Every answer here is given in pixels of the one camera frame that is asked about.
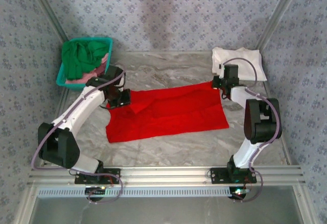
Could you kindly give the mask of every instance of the patterned wallpaper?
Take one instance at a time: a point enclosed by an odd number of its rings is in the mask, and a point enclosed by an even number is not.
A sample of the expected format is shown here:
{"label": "patterned wallpaper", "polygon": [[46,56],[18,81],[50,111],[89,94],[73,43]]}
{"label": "patterned wallpaper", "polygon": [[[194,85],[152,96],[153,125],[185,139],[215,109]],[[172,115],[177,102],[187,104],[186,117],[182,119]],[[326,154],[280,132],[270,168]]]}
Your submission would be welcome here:
{"label": "patterned wallpaper", "polygon": [[284,136],[327,223],[327,0],[293,0],[263,51]]}
{"label": "patterned wallpaper", "polygon": [[0,0],[0,223],[11,223],[37,128],[53,119],[60,46],[36,0]]}
{"label": "patterned wallpaper", "polygon": [[278,0],[48,0],[69,38],[122,51],[255,48]]}

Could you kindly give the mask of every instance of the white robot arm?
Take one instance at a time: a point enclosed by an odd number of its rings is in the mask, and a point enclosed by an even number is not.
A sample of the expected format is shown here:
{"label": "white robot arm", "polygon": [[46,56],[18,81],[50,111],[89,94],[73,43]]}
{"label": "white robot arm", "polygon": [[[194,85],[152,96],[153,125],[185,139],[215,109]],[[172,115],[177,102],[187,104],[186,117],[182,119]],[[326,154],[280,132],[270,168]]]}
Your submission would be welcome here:
{"label": "white robot arm", "polygon": [[[39,144],[49,131],[56,127],[53,134],[45,141],[39,157],[67,169],[88,173],[100,173],[103,163],[81,153],[77,141],[77,133],[86,119],[96,107],[108,101],[111,108],[130,104],[130,90],[123,90],[125,76],[123,71],[111,66],[100,78],[91,78],[74,103],[51,124],[43,123],[38,129]],[[116,82],[100,89],[97,87],[121,76]]]}
{"label": "white robot arm", "polygon": [[282,134],[278,100],[262,97],[240,85],[237,65],[225,65],[222,72],[223,75],[214,77],[213,88],[222,90],[222,99],[227,98],[245,109],[245,139],[226,168],[211,169],[212,183],[255,183],[251,163],[268,143]]}

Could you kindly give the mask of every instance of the laundry basket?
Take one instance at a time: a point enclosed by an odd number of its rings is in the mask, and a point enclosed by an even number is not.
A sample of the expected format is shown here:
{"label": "laundry basket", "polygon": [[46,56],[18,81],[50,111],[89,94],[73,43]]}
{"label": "laundry basket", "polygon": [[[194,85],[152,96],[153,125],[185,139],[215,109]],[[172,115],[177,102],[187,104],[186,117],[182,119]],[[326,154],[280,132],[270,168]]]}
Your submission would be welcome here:
{"label": "laundry basket", "polygon": [[[70,41],[98,41],[98,42],[104,42],[109,45],[108,50],[108,60],[106,65],[106,71],[109,67],[110,63],[110,56],[111,56],[111,50],[112,50],[112,39],[111,38],[103,38],[103,37],[85,37],[85,38],[76,38],[71,39]],[[57,76],[57,85],[66,87],[71,90],[82,90],[85,87],[85,84],[66,84],[66,76],[65,76],[65,67],[63,63],[61,63],[59,73]]]}

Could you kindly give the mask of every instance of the white towel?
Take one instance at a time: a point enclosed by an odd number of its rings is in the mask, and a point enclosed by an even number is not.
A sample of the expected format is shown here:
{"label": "white towel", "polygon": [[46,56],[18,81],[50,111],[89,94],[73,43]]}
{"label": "white towel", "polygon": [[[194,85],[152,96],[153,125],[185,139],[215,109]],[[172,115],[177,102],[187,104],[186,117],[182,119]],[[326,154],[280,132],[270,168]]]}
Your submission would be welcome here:
{"label": "white towel", "polygon": [[[213,49],[213,73],[219,74],[222,78],[224,72],[222,72],[223,69],[219,69],[219,65],[235,57],[242,57],[249,60],[255,67],[256,73],[258,75],[258,81],[267,81],[266,75],[262,69],[261,54],[258,49],[252,51],[242,47],[236,51],[232,51],[229,49],[215,47]],[[239,66],[240,80],[255,80],[254,71],[251,65],[247,62],[242,60],[234,60],[228,64],[237,64]]]}

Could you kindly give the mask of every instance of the metal frame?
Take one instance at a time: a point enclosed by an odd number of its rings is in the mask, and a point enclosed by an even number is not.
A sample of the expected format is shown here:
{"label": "metal frame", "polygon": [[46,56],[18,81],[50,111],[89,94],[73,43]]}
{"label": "metal frame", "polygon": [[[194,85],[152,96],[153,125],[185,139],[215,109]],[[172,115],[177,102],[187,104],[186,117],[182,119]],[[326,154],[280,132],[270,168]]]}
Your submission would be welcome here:
{"label": "metal frame", "polygon": [[57,34],[60,41],[63,43],[65,41],[68,41],[68,37],[62,28],[56,13],[51,8],[48,0],[37,0],[41,6],[41,9],[44,11],[45,16],[48,18],[48,21],[50,25],[52,26],[54,32]]}
{"label": "metal frame", "polygon": [[[101,193],[92,194],[98,197],[116,197],[120,187],[101,189]],[[81,187],[45,187],[38,191],[39,198],[49,197],[87,197],[85,189]],[[121,197],[231,197],[229,187],[125,187]]]}
{"label": "metal frame", "polygon": [[[158,187],[214,189],[217,188],[217,185],[211,184],[211,180],[207,176],[212,167],[217,166],[117,166],[116,168],[121,169],[121,179],[125,189],[135,187],[147,189]],[[300,166],[257,166],[256,170],[262,174],[265,186],[293,186],[304,223],[318,223]],[[69,175],[67,170],[31,171],[28,187],[24,191],[14,224],[29,223],[41,189],[70,190],[96,186],[75,185],[74,180],[75,177]],[[221,184],[219,186],[235,185],[237,184]],[[254,184],[254,186],[258,185],[260,185],[260,180]]]}
{"label": "metal frame", "polygon": [[255,49],[259,49],[260,52],[263,51],[291,3],[292,0],[278,1],[274,12],[271,14],[258,42],[255,45]]}

